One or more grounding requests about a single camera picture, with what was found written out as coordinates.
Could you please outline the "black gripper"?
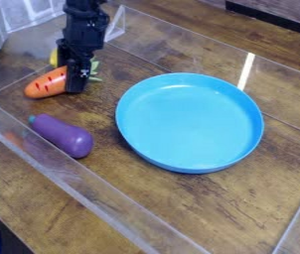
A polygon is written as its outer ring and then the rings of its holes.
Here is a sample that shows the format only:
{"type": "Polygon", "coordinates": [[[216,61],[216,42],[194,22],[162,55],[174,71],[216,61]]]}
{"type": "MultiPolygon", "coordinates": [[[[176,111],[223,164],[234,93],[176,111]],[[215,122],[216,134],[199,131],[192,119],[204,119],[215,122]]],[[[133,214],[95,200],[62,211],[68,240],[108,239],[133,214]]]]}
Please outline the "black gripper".
{"type": "Polygon", "coordinates": [[[92,53],[103,48],[109,17],[100,9],[107,0],[65,0],[66,25],[57,44],[57,66],[66,65],[65,91],[81,93],[91,71],[92,53]]]}

